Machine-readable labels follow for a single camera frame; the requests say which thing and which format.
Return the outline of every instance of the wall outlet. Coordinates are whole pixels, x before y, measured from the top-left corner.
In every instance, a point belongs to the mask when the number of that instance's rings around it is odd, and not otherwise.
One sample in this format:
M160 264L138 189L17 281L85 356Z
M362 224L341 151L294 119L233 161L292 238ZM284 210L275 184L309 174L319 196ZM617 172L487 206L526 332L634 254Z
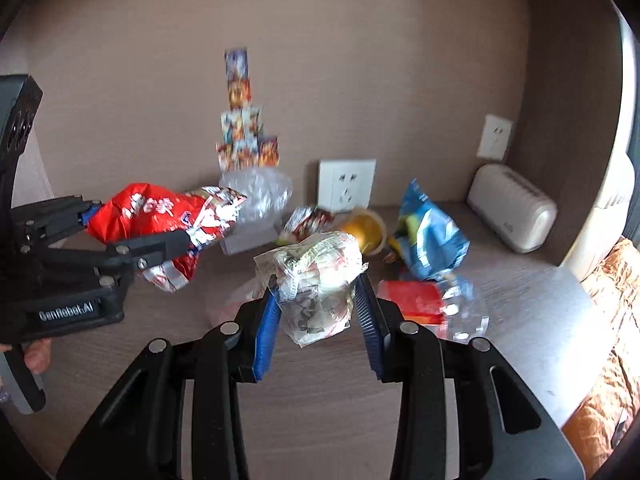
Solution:
M478 156L491 160L502 160L507 150L513 122L488 114L484 120L482 139L478 146Z
M318 206L332 212L368 207L375 173L375 159L321 160Z

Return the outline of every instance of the colorful card stack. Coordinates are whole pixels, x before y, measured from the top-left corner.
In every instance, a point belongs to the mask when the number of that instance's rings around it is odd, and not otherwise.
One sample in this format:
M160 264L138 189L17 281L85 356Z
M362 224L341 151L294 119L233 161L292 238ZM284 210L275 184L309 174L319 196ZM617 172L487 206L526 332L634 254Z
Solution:
M223 142L216 145L220 169L277 166L280 162L278 137L265 135L262 108L251 102L246 49L226 50L225 65L231 110L220 116Z

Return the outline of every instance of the silver screw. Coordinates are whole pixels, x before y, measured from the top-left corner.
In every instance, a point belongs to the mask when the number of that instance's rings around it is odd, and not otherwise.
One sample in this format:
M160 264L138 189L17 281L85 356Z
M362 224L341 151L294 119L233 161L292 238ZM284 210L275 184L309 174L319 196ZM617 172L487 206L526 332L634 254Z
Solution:
M227 321L220 326L220 332L224 335L233 335L240 330L240 325L235 321Z
M418 326L413 321L403 321L400 323L400 330L405 334L413 335L418 333Z
M100 276L98 283L100 283L100 286L113 286L116 284L116 280L112 276Z
M151 343L149 343L149 351L153 354L159 354L160 352L164 352L166 348L166 341L164 339L154 339Z
M489 343L484 337L476 337L473 339L471 344L476 350L481 352L487 352L488 349L491 348L491 343Z

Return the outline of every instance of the wooden table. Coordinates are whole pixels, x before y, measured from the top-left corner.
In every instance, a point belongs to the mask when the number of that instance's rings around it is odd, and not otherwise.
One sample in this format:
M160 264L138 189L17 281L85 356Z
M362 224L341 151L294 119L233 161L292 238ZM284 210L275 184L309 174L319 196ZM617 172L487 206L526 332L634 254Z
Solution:
M459 271L490 311L487 337L561 425L596 379L610 349L600 316L568 270L536 253L515 254L462 204L443 208L471 240ZM393 227L395 209L381 210ZM86 246L86 240L74 241ZM203 254L196 278L176 294L137 281L118 325L60 338L45 376L47 407L31 416L7 409L27 448L55 471L87 418L151 339L199 338L234 316L228 295L254 275L253 253ZM393 278L380 257L374 285ZM358 323L304 349L280 331L271 370L260 384L241 384L240 403L252 479L386 479L394 452L400 386L370 371Z

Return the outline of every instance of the orange fabric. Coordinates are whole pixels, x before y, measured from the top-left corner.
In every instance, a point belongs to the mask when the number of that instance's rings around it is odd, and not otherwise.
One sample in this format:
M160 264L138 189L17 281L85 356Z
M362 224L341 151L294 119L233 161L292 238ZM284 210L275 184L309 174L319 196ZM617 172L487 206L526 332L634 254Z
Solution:
M614 336L607 363L589 395L562 428L590 478L613 452L623 410L625 430L640 409L640 253L621 238L582 282Z

